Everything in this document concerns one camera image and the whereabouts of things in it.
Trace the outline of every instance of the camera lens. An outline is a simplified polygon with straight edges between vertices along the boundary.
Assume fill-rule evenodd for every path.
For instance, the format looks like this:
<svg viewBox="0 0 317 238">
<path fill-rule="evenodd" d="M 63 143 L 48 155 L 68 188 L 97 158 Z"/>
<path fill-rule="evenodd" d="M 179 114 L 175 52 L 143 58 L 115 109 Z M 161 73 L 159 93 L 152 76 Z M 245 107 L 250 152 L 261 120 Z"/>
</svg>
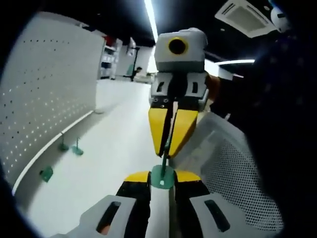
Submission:
<svg viewBox="0 0 317 238">
<path fill-rule="evenodd" d="M 176 55 L 181 55 L 186 51 L 186 44 L 181 39 L 174 39 L 168 45 L 169 50 Z"/>
</svg>

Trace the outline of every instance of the white pegboard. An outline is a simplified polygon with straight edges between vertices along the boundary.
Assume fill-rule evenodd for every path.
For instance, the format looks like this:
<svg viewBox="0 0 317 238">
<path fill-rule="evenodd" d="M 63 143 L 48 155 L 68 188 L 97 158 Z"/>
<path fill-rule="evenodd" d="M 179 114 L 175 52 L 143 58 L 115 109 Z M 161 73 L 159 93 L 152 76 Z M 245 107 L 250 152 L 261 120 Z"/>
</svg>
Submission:
<svg viewBox="0 0 317 238">
<path fill-rule="evenodd" d="M 96 104 L 104 39 L 35 16 L 11 51 L 0 80 L 0 158 L 11 186 L 54 136 Z"/>
</svg>

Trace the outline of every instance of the ceiling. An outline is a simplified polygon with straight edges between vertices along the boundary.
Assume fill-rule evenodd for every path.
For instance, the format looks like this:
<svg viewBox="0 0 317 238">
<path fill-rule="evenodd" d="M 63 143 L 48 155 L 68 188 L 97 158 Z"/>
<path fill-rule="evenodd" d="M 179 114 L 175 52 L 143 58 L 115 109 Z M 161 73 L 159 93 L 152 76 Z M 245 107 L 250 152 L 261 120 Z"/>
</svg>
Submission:
<svg viewBox="0 0 317 238">
<path fill-rule="evenodd" d="M 278 32 L 248 38 L 214 17 L 225 2 L 226 0 L 152 0 L 158 34 L 197 27 L 208 37 L 206 58 L 212 61 L 254 59 L 275 41 Z M 267 0 L 248 2 L 270 19 L 271 6 Z M 75 18 L 108 35 L 121 38 L 124 42 L 133 37 L 139 46 L 151 47 L 155 44 L 144 0 L 90 0 L 84 4 L 47 0 L 43 10 Z M 249 66 L 236 64 L 221 67 L 243 75 Z"/>
</svg>

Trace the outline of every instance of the ceiling light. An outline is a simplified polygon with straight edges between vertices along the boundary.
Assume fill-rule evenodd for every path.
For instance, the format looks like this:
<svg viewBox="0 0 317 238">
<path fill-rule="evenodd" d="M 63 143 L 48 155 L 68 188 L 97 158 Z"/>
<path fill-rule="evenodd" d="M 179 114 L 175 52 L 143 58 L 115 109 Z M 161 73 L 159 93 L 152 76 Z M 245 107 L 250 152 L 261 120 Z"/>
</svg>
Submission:
<svg viewBox="0 0 317 238">
<path fill-rule="evenodd" d="M 217 65 L 224 65 L 224 64 L 234 64 L 234 63 L 254 63 L 254 59 L 238 59 L 238 60 L 230 60 L 230 61 L 222 61 L 216 62 Z"/>
<path fill-rule="evenodd" d="M 233 76 L 236 76 L 236 77 L 239 77 L 239 78 L 244 78 L 244 76 L 236 74 L 236 73 L 234 73 Z"/>
<path fill-rule="evenodd" d="M 151 28 L 152 28 L 152 33 L 155 42 L 158 40 L 158 30 L 157 30 L 157 25 L 155 23 L 155 18 L 154 18 L 154 10 L 152 6 L 151 0 L 144 0 L 145 3 L 145 8 L 147 9 L 148 17 L 150 20 Z"/>
</svg>

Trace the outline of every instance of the white floor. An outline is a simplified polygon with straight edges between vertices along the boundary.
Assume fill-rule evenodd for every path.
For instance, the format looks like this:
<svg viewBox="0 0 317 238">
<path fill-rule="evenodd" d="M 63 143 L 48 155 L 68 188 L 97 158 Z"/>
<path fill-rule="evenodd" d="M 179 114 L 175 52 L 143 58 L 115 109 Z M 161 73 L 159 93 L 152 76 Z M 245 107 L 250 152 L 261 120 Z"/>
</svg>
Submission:
<svg viewBox="0 0 317 238">
<path fill-rule="evenodd" d="M 84 155 L 78 157 L 71 150 L 62 154 L 55 143 L 26 174 L 16 197 L 44 237 L 70 231 L 84 211 L 106 195 L 116 194 L 129 174 L 161 163 L 154 152 L 148 121 L 149 89 L 147 84 L 99 81 L 97 108 L 105 113 L 89 116 L 65 136 L 66 143 L 73 143 L 80 135 Z M 47 165 L 53 167 L 54 174 L 45 183 L 38 173 Z M 153 200 L 147 237 L 168 237 L 168 193 L 153 193 L 166 203 L 158 207 Z"/>
</svg>

